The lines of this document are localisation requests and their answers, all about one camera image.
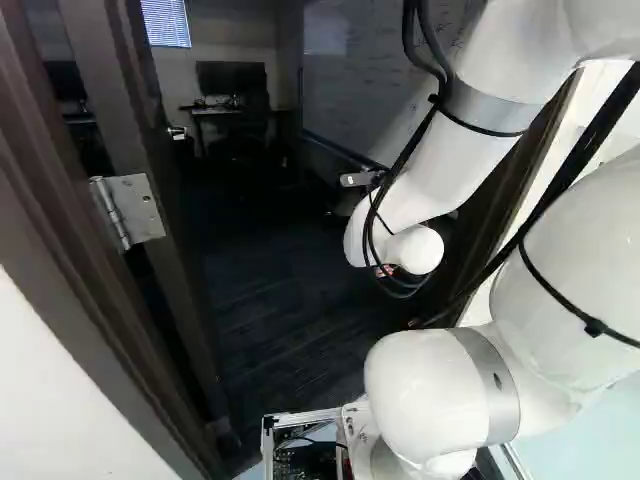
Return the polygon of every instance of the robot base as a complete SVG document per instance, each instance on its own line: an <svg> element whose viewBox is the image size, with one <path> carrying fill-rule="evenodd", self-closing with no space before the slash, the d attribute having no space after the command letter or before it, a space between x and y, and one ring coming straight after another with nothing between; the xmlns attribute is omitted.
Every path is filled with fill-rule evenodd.
<svg viewBox="0 0 640 480"><path fill-rule="evenodd" d="M454 478L476 478L473 473L467 475L419 475L411 474L403 467L398 458L385 443L380 434L367 401L349 403L342 407L342 426L349 449L351 469L356 480L448 480ZM476 450L456 452L439 459L449 469L467 471L472 467Z"/></svg>

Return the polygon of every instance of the window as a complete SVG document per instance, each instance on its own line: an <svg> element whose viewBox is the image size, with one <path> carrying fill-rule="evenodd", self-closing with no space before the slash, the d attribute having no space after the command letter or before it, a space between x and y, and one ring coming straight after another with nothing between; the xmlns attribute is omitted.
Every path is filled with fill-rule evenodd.
<svg viewBox="0 0 640 480"><path fill-rule="evenodd" d="M184 0L141 0L149 43L158 47L191 47Z"/></svg>

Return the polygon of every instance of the robotic arm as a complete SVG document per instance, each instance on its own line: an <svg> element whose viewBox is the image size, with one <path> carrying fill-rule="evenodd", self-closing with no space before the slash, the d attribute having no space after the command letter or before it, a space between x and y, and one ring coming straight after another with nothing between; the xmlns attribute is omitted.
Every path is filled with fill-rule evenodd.
<svg viewBox="0 0 640 480"><path fill-rule="evenodd" d="M378 208L393 232L376 219L382 259L415 274L434 269L442 241L419 222L461 205L572 69L639 56L638 2L490 1L445 105L455 118L436 114ZM639 185L640 161L617 162L555 202L494 282L491 324L400 332L370 351L373 418L407 475L460 478L476 448L560 426L640 369ZM369 207L369 199L358 205L344 237L357 267ZM626 341L598 334L593 322L585 328L563 301Z"/></svg>
<svg viewBox="0 0 640 480"><path fill-rule="evenodd" d="M377 210L372 237L383 263L417 275L437 267L442 239L420 222L464 203L582 62L640 58L639 18L640 4L630 0L490 1L459 57L444 105L451 117L436 113ZM355 267L366 265L369 207L360 202L344 236Z"/></svg>

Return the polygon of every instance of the door frame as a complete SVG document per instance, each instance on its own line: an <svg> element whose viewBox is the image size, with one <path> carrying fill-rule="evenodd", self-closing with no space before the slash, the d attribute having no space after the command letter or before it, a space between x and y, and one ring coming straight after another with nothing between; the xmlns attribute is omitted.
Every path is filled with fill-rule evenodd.
<svg viewBox="0 0 640 480"><path fill-rule="evenodd" d="M0 1L0 65L2 266L176 473L225 478L206 426L92 203L20 0Z"/></svg>
<svg viewBox="0 0 640 480"><path fill-rule="evenodd" d="M190 366L204 392L213 436L232 434L227 399L205 328L204 274L189 257L177 169L140 2L58 0L74 60L116 175L146 173L166 236L144 244Z"/></svg>

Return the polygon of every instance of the door hinge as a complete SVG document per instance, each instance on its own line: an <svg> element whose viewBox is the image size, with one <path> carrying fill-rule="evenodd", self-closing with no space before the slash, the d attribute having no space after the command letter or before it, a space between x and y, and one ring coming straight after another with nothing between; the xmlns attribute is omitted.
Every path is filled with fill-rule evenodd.
<svg viewBox="0 0 640 480"><path fill-rule="evenodd" d="M98 210L121 253L137 243L166 235L145 173L91 177L89 182Z"/></svg>

